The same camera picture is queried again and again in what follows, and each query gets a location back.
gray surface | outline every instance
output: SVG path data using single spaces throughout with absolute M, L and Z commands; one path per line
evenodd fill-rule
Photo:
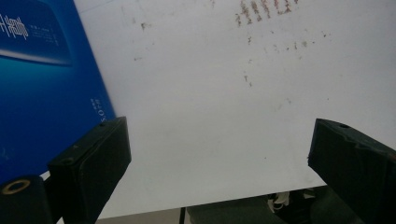
M 111 217 L 99 219 L 97 224 L 177 224 L 180 209 L 144 213 L 125 217 Z M 185 224 L 190 224 L 190 217 L 186 213 Z
M 192 224 L 287 224 L 271 212 L 266 197 L 189 207 Z

blue book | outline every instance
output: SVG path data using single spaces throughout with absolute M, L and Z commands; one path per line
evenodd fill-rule
M 73 1 L 0 0 L 0 183 L 115 114 Z

metal ring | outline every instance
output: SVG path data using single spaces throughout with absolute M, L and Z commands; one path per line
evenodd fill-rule
M 21 186 L 16 189 L 11 189 L 12 187 L 14 187 L 14 185 L 18 185 L 18 184 L 21 184 Z M 23 191 L 24 189 L 29 187 L 29 185 L 30 185 L 30 180 L 20 179 L 20 180 L 16 180 L 12 183 L 7 184 L 6 187 L 2 189 L 1 192 L 6 195 L 14 194 L 14 193 Z

